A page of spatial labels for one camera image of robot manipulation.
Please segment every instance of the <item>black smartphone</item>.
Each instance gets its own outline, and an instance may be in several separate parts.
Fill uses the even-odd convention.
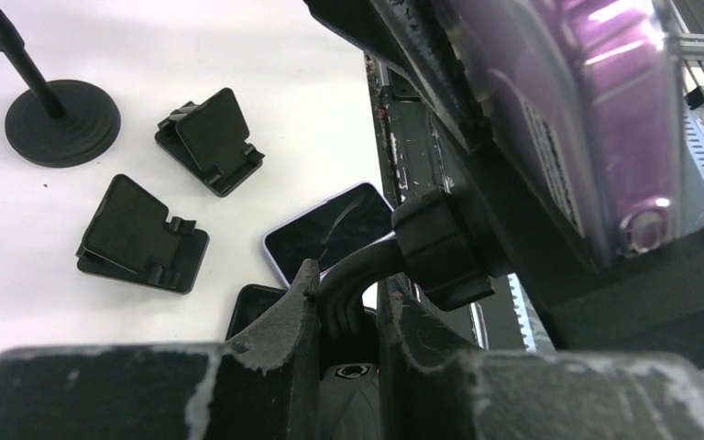
[[[225,340],[238,335],[248,325],[260,318],[272,305],[276,304],[286,290],[249,284],[238,293],[236,307],[233,309],[231,322]]]
[[[316,259],[325,274],[347,255],[389,235],[391,216],[390,204],[363,182],[272,229],[263,247],[289,286],[305,259]]]

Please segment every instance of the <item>label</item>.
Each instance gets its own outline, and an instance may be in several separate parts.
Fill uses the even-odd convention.
[[[566,173],[563,151],[557,133],[546,120],[541,117],[538,110],[520,96],[522,111],[530,129],[535,152],[541,162],[541,171],[546,179],[546,186],[552,194],[552,199],[563,215],[576,229],[580,236],[584,236],[581,219],[576,213],[576,197],[570,186]]]

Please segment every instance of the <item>round black base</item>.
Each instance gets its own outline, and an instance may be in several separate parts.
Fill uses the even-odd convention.
[[[120,132],[120,112],[106,92],[87,82],[59,80],[49,88],[66,108],[52,119],[31,91],[6,112],[6,138],[20,156],[44,167],[73,167],[97,158]]]

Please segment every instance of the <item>white table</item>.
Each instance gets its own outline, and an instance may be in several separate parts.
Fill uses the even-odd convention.
[[[109,92],[116,143],[80,167],[21,159],[6,109],[26,90],[0,53],[0,351],[57,344],[224,337],[239,289],[278,285],[265,231],[360,181],[380,184],[362,53],[316,23],[301,0],[0,0],[48,79]],[[266,154],[225,199],[153,140],[189,100],[232,88]],[[197,220],[211,241],[187,296],[84,275],[74,253],[115,174]]]

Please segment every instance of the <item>purple smartphone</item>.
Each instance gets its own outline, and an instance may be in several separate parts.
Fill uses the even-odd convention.
[[[476,97],[505,129],[501,148],[599,265],[679,236],[683,98],[664,2],[432,3]]]

